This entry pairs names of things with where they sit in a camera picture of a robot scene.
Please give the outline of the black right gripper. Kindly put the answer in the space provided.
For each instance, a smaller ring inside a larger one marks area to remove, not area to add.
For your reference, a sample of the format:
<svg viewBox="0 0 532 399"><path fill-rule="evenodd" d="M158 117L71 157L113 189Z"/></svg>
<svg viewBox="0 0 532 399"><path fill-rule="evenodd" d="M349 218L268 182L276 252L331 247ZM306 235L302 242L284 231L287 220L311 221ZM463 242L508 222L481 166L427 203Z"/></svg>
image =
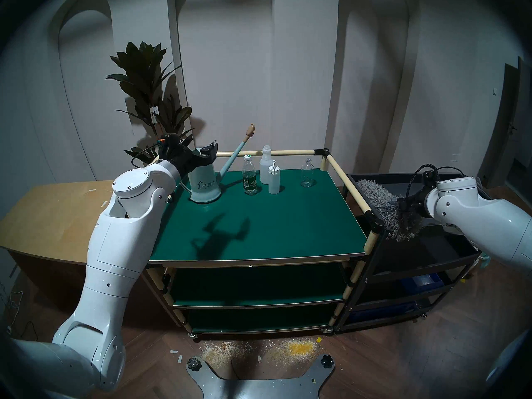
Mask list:
<svg viewBox="0 0 532 399"><path fill-rule="evenodd" d="M417 214L423 218L429 218L430 214L426 208L427 197L430 194L430 186L424 186L415 195L399 197L397 199L398 215L400 217Z"/></svg>

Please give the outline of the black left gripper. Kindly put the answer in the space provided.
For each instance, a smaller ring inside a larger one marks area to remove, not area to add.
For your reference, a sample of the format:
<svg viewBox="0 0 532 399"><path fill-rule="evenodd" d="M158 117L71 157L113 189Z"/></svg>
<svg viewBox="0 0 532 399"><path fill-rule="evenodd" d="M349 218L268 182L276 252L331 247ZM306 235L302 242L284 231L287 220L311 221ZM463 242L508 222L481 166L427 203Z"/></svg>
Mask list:
<svg viewBox="0 0 532 399"><path fill-rule="evenodd" d="M215 139L207 146L202 147L200 154L194 153L188 145L192 142L193 135L189 134L184 139L175 133L164 134L158 140L160 160L169 161L180 175L187 175L197 167L204 165L204 158L215 160L218 152L218 141Z"/></svg>

